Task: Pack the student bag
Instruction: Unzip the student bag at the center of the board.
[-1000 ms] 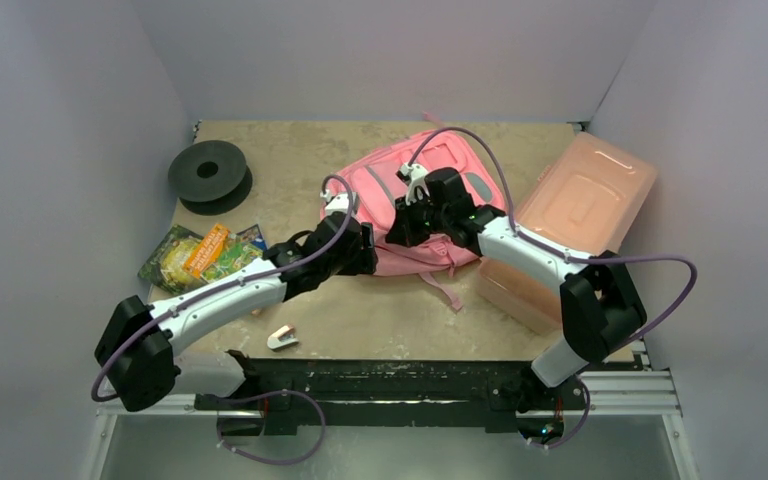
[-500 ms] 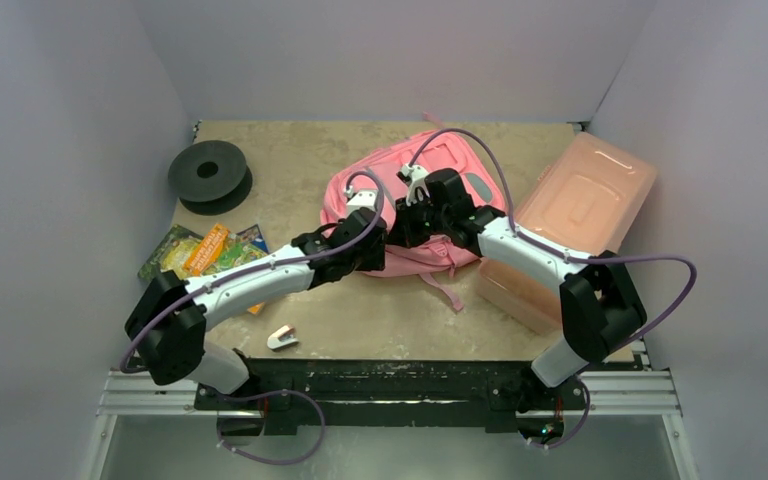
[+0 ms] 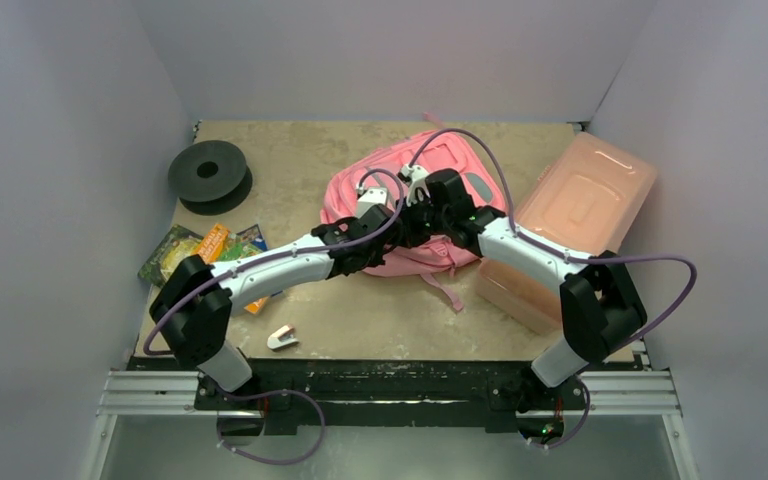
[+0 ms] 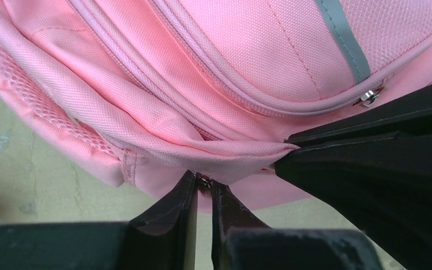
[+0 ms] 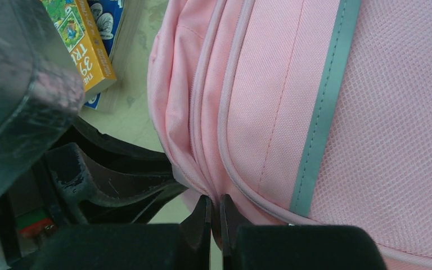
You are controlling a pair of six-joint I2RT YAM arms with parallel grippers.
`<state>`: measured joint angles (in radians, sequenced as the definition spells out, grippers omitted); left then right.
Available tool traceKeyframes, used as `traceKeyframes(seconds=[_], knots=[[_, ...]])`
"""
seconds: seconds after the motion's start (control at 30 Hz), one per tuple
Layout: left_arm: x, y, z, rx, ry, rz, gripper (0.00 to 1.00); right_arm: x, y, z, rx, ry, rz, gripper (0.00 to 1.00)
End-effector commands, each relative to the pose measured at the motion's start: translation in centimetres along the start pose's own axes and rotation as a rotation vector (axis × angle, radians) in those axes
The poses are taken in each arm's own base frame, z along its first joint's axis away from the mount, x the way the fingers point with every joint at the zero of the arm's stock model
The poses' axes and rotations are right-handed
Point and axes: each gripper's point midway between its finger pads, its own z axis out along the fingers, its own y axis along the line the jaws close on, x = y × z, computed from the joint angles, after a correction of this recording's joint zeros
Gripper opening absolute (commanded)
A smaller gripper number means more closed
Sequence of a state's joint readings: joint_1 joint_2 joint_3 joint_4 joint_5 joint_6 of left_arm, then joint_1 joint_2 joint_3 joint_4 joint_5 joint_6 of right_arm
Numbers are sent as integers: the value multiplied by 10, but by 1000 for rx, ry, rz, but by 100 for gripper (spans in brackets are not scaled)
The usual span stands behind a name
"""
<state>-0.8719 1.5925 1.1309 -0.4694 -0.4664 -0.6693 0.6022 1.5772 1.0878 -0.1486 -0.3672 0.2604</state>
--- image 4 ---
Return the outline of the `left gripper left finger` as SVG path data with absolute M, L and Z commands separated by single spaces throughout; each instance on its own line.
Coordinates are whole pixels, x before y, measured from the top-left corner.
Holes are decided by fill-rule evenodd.
M 197 180 L 126 222 L 0 226 L 0 269 L 194 269 Z

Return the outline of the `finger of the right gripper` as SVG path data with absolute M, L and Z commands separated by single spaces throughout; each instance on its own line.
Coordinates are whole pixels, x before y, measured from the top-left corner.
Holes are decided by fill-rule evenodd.
M 291 152 L 276 174 L 326 202 L 407 269 L 432 269 L 432 134 Z
M 287 143 L 305 147 L 393 132 L 432 134 L 432 85 L 361 114 L 293 134 Z

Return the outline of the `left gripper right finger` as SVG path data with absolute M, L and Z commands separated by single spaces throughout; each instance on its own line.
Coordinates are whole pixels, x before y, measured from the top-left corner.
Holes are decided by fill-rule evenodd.
M 275 229 L 227 185 L 213 182 L 214 269 L 382 269 L 370 241 L 349 229 Z

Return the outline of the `pink student backpack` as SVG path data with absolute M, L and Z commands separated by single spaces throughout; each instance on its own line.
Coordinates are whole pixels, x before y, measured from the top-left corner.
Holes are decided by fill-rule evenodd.
M 186 170 L 250 209 L 294 133 L 432 84 L 432 1 L 0 1 L 0 96 L 113 186 Z

